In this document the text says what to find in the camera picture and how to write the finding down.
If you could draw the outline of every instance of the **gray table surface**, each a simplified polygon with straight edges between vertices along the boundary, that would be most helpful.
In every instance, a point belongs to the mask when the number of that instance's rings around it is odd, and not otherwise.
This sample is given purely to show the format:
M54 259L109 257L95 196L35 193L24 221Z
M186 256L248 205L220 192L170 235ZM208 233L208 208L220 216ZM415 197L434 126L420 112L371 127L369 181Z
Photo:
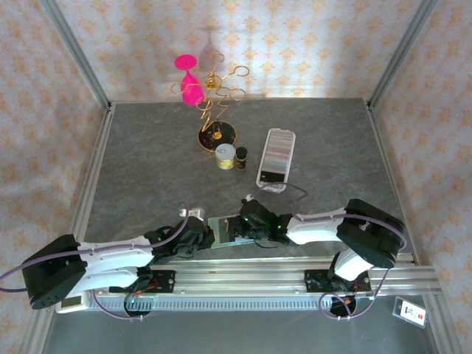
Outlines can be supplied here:
M361 99L254 100L234 103L223 116L237 130L236 146L248 149L246 170L222 170L196 139L198 111L181 103L118 104L103 158L86 240L125 240L176 225L178 204L203 207L206 217L238 212L255 184L270 128L296 134L288 181L310 194L304 214L345 207L360 198L400 219L375 136ZM271 211L291 212L300 192L262 192ZM200 251L194 259L332 255L341 243L261 249L255 245Z
M117 105L86 240L124 240L175 225L181 201L203 207L207 217L236 213L240 199L257 190L270 128L296 133L288 180L310 193L300 212L326 212L361 198L403 219L362 100L246 101L232 105L225 120L237 129L237 145L249 150L243 172L219 169L199 147L194 108ZM298 196L288 189L258 199L286 213ZM340 243L245 245L201 251L195 259L332 255L339 249ZM420 297L411 300L422 305ZM349 322L320 312L153 313L143 323L98 312L55 314L44 353L436 353L430 327L392 316L394 301L379 298L365 316Z

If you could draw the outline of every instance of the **floral wallpaper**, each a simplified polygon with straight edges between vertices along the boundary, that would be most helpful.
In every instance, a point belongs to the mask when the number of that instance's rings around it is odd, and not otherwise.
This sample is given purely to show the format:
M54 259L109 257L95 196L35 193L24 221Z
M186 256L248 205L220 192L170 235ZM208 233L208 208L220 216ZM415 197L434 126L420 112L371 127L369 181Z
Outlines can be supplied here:
M250 97L364 97L380 80L420 0L59 0L111 101L170 101L184 76L226 56Z
M439 1L380 107L388 159L422 261L472 347L472 6Z
M68 232L102 116L40 2L0 1L2 274ZM0 293L0 306L0 352L16 354L28 296Z

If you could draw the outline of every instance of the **white label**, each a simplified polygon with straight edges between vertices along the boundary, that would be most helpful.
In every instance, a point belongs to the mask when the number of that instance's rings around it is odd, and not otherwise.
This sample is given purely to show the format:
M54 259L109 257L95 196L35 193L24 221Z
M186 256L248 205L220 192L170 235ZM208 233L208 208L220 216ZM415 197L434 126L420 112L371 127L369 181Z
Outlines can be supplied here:
M426 320L426 310L423 310L422 308L419 308L418 306L404 300L401 304L400 316L424 327Z

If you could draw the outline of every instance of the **black bottle cap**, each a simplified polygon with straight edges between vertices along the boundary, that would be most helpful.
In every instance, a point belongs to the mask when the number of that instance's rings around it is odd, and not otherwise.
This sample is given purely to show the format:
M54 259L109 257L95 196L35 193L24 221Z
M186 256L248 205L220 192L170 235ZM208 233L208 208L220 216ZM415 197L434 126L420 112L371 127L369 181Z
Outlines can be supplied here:
M243 160L246 158L246 156L248 155L248 149L246 149L245 147L238 147L236 149L236 157L240 160Z

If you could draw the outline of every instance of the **gold wire sculpture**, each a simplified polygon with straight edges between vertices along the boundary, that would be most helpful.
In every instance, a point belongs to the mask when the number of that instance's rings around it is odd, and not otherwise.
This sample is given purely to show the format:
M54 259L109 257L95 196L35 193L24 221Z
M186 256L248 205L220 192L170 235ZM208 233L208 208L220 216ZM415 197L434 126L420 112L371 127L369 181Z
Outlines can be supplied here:
M221 53L213 53L210 56L210 60L213 63L213 69L210 70L206 75L202 75L199 70L194 67L193 70L201 78L201 83L189 83L185 86L183 91L176 92L174 88L179 85L182 87L182 83L174 83L170 90L174 94L183 94L189 87L200 86L204 90L204 100L195 107L201 111L200 119L204 119L205 123L202 129L198 132L198 141L201 146L208 151L215 151L216 147L223 143L234 144L236 141L236 131L235 129L227 122L220 121L221 115L228 109L228 104L223 104L223 101L229 97L235 102L242 101L246 98L246 91L242 88L229 88L223 85L223 81L236 74L238 77L245 77L249 75L249 68L244 65L237 65L223 77L216 75L216 66L219 63L224 62L225 57ZM216 103L218 107L221 107L222 110L218 113L215 120L212 118L212 108L214 105L213 98L210 97L212 91L216 96L219 96L220 99Z

